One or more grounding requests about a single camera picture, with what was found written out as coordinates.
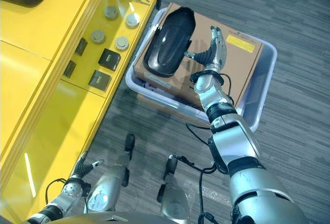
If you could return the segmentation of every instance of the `robot leg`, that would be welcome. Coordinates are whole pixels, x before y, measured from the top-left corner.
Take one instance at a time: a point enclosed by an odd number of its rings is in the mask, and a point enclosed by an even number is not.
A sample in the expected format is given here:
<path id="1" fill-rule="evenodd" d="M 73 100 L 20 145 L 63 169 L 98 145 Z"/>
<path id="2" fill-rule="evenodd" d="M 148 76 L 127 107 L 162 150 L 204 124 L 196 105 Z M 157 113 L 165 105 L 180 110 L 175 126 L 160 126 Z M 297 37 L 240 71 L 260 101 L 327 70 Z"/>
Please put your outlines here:
<path id="1" fill-rule="evenodd" d="M 115 211 L 121 187 L 127 187 L 129 181 L 128 164 L 132 158 L 135 137 L 127 135 L 125 151 L 121 154 L 115 165 L 101 176 L 88 196 L 86 212 Z"/>
<path id="2" fill-rule="evenodd" d="M 174 172 L 177 158 L 170 155 L 164 175 L 165 184 L 162 184 L 157 201 L 161 203 L 161 216 L 179 224 L 190 223 L 190 211 L 188 200 L 184 190 L 178 185 Z"/>

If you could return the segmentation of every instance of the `black square object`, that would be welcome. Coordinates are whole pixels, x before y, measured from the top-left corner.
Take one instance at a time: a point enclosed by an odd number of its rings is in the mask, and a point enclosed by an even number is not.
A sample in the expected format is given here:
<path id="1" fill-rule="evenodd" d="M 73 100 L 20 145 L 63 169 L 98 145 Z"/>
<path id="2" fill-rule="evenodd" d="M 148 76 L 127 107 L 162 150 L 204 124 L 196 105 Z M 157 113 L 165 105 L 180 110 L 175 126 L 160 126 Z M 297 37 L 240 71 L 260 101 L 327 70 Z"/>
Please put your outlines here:
<path id="1" fill-rule="evenodd" d="M 110 70 L 115 71 L 120 60 L 120 55 L 114 51 L 105 48 L 98 63 Z"/>
<path id="2" fill-rule="evenodd" d="M 111 77 L 100 71 L 94 71 L 88 85 L 106 91 Z"/>
<path id="3" fill-rule="evenodd" d="M 87 41 L 84 38 L 81 38 L 75 50 L 75 53 L 77 53 L 80 56 L 83 55 L 86 46 L 87 46 Z"/>
<path id="4" fill-rule="evenodd" d="M 72 72 L 74 71 L 74 68 L 76 68 L 76 63 L 73 62 L 72 60 L 70 60 L 70 62 L 68 63 L 67 67 L 64 70 L 63 75 L 70 78 L 72 75 Z"/>

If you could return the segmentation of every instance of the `robot forearm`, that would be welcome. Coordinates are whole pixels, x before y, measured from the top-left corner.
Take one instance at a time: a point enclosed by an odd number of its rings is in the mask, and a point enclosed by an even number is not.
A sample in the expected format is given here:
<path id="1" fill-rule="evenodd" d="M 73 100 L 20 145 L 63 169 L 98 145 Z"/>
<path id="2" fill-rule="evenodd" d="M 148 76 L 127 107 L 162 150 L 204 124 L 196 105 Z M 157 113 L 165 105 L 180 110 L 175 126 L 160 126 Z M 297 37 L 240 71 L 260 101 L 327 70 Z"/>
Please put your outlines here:
<path id="1" fill-rule="evenodd" d="M 209 147 L 214 162 L 230 177 L 233 223 L 308 223 L 278 178 L 260 163 L 252 131 L 218 80 L 213 75 L 201 76 L 195 91 L 211 123 Z"/>

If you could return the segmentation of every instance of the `robotic hand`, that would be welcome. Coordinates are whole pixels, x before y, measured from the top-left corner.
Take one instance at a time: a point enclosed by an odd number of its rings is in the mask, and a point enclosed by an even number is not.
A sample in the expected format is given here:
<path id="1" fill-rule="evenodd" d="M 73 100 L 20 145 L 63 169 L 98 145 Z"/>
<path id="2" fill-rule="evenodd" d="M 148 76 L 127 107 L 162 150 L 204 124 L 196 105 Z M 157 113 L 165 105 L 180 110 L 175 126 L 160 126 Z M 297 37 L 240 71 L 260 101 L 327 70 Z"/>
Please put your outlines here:
<path id="1" fill-rule="evenodd" d="M 84 164 L 87 152 L 84 152 L 77 161 L 70 177 L 66 180 L 61 194 L 48 203 L 42 211 L 32 215 L 23 224 L 44 224 L 64 218 L 72 207 L 76 206 L 80 197 L 87 197 L 91 185 L 83 181 L 83 177 L 95 167 L 104 163 L 104 160 L 92 164 Z"/>
<path id="2" fill-rule="evenodd" d="M 226 60 L 226 46 L 220 28 L 211 27 L 211 46 L 203 53 L 186 52 L 205 66 L 191 77 L 211 124 L 208 145 L 220 172 L 229 174 L 232 222 L 308 223 L 303 212 L 273 174 L 260 163 L 258 143 L 222 91 L 220 70 Z"/>

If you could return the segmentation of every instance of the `black cable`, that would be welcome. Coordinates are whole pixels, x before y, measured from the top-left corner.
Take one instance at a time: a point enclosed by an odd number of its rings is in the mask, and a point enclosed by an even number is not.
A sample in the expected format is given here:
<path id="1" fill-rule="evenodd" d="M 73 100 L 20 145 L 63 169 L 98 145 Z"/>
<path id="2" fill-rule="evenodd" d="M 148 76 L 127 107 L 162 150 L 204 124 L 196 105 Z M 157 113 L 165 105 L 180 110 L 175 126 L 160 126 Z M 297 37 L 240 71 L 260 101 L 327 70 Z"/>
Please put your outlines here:
<path id="1" fill-rule="evenodd" d="M 230 92 L 232 90 L 232 80 L 230 78 L 229 75 L 227 75 L 226 73 L 220 73 L 220 76 L 226 76 L 228 78 L 228 81 L 229 81 L 229 88 L 228 88 L 228 96 L 230 96 Z"/>
<path id="2" fill-rule="evenodd" d="M 185 163 L 186 165 L 200 172 L 200 179 L 199 179 L 200 215 L 198 218 L 198 224 L 204 224 L 204 217 L 209 221 L 211 221 L 212 223 L 218 224 L 218 222 L 214 219 L 214 216 L 212 214 L 208 212 L 204 212 L 203 191 L 202 191 L 203 174 L 213 174 L 217 170 L 215 163 L 213 164 L 212 167 L 200 169 L 195 166 L 195 163 L 190 162 L 185 156 L 180 156 L 176 158 L 179 161 Z"/>
<path id="3" fill-rule="evenodd" d="M 212 214 L 210 214 L 210 213 L 208 213 L 208 212 L 203 212 L 203 213 L 201 213 L 199 216 L 198 216 L 198 224 L 202 224 L 203 223 L 203 219 L 204 219 L 204 217 L 206 218 L 206 219 L 208 219 L 209 221 L 211 221 L 212 223 L 214 223 L 214 224 L 219 224 L 216 220 L 215 220 L 215 217 L 212 215 Z"/>
<path id="4" fill-rule="evenodd" d="M 200 210 L 201 214 L 204 212 L 204 203 L 203 203 L 203 192 L 202 192 L 202 180 L 203 180 L 203 174 L 212 174 L 217 170 L 217 167 L 215 164 L 213 164 L 212 167 L 209 168 L 203 168 L 200 173 L 200 180 L 199 180 L 199 192 L 200 192 Z"/>
<path id="5" fill-rule="evenodd" d="M 230 76 L 227 75 L 226 73 L 220 73 L 220 76 L 226 76 L 226 77 L 228 78 L 228 81 L 229 81 L 229 88 L 228 88 L 228 94 L 227 94 L 227 96 L 228 96 L 228 98 L 232 101 L 233 106 L 234 106 L 234 105 L 235 105 L 234 99 L 230 96 L 230 92 L 231 92 L 231 90 L 232 90 L 232 80 L 231 80 Z"/>
<path id="6" fill-rule="evenodd" d="M 202 143 L 204 143 L 205 145 L 208 146 L 208 144 L 206 142 L 203 141 L 203 139 L 201 139 L 198 135 L 195 134 L 195 132 L 192 131 L 192 129 L 190 129 L 189 126 L 192 126 L 192 127 L 195 127 L 195 128 L 198 128 L 198 129 L 203 129 L 203 130 L 210 130 L 210 128 L 208 127 L 202 127 L 202 126 L 197 126 L 197 125 L 194 125 L 194 124 L 191 124 L 191 123 L 186 123 L 186 127 L 187 129 L 198 139 L 200 140 Z"/>
<path id="7" fill-rule="evenodd" d="M 46 193 L 45 193 L 45 200 L 46 200 L 46 204 L 48 204 L 48 188 L 55 182 L 62 182 L 63 184 L 66 182 L 66 179 L 64 178 L 60 178 L 60 179 L 55 179 L 53 180 L 51 183 L 49 183 L 46 187 Z"/>

